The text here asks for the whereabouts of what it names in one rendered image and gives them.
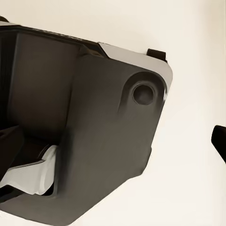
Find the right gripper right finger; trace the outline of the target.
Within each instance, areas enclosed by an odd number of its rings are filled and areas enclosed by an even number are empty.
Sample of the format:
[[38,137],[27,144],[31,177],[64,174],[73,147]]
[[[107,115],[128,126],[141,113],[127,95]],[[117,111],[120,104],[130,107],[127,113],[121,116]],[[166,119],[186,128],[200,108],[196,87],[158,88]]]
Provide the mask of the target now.
[[216,125],[212,133],[211,142],[226,163],[226,127]]

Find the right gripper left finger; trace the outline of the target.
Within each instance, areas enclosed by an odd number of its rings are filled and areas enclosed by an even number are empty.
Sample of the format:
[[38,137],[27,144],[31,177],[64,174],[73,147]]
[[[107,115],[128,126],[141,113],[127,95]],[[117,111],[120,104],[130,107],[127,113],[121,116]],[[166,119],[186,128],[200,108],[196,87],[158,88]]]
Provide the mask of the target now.
[[0,130],[0,181],[24,144],[24,134],[20,125]]

